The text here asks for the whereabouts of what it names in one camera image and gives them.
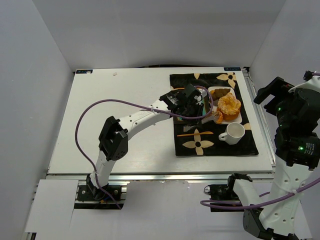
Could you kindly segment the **small glazed bread roll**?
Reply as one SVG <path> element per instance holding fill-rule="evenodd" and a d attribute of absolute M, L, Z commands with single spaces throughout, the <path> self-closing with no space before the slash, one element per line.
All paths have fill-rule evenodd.
<path fill-rule="evenodd" d="M 223 118 L 223 114 L 220 111 L 216 111 L 214 113 L 214 121 L 217 124 L 221 124 L 223 122 L 224 118 Z"/>

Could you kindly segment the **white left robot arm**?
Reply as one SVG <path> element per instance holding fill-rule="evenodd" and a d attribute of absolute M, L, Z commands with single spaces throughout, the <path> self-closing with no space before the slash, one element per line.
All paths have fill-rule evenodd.
<path fill-rule="evenodd" d="M 188 84 L 182 90 L 172 90 L 159 97 L 145 109 L 128 116 L 106 119 L 99 140 L 99 154 L 93 173 L 86 178 L 86 185 L 95 200 L 109 194 L 108 185 L 111 171 L 117 160 L 129 150 L 129 140 L 160 121 L 178 117 L 196 124 L 204 116 L 203 100 L 208 96 L 204 87 Z"/>

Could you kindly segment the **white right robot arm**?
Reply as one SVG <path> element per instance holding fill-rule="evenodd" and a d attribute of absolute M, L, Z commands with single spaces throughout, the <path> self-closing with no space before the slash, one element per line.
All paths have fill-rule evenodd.
<path fill-rule="evenodd" d="M 244 208 L 243 228 L 263 240 L 296 239 L 294 222 L 301 188 L 318 166 L 320 139 L 315 128 L 320 118 L 320 75 L 307 71 L 304 83 L 292 85 L 277 77 L 258 90 L 254 102 L 272 100 L 264 109 L 277 118 L 275 173 L 268 201 L 262 202 L 252 179 L 234 173 L 227 190 L 235 194 Z"/>

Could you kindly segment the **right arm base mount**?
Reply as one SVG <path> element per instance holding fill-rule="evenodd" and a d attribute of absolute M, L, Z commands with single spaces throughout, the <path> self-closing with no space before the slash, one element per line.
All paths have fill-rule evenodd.
<path fill-rule="evenodd" d="M 210 200 L 218 201 L 219 205 L 226 206 L 227 202 L 233 206 L 240 206 L 239 197 L 233 190 L 236 180 L 253 182 L 247 174 L 232 173 L 227 179 L 227 184 L 210 184 L 204 187 L 203 192 L 210 196 Z"/>

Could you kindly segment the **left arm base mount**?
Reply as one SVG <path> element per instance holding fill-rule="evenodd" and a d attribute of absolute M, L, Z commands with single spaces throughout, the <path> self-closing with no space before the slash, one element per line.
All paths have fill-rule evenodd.
<path fill-rule="evenodd" d="M 120 185 L 108 184 L 102 188 L 104 191 L 102 191 L 99 187 L 94 186 L 90 175 L 88 174 L 86 176 L 85 183 L 78 186 L 76 200 L 82 203 L 101 200 L 111 200 L 113 202 L 113 200 L 110 198 L 110 196 L 112 196 L 115 201 L 120 201 L 122 199 L 122 195 L 125 193 L 123 191 L 123 187 Z"/>

